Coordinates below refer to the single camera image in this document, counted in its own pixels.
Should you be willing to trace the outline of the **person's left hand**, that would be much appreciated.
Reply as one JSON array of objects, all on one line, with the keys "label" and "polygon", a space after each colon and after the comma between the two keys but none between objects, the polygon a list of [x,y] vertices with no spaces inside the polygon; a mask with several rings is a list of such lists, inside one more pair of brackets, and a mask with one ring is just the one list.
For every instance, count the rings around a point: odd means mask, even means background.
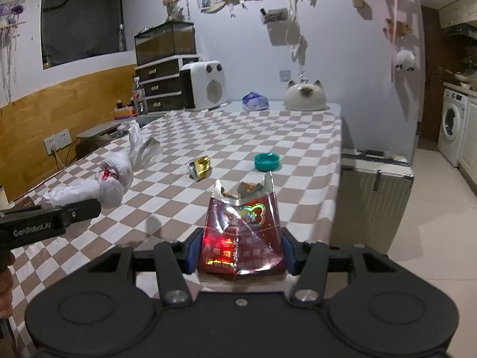
[{"label": "person's left hand", "polygon": [[6,253],[4,268],[0,274],[0,315],[1,319],[7,319],[13,314],[13,277],[9,267],[16,261],[16,257],[11,253]]}]

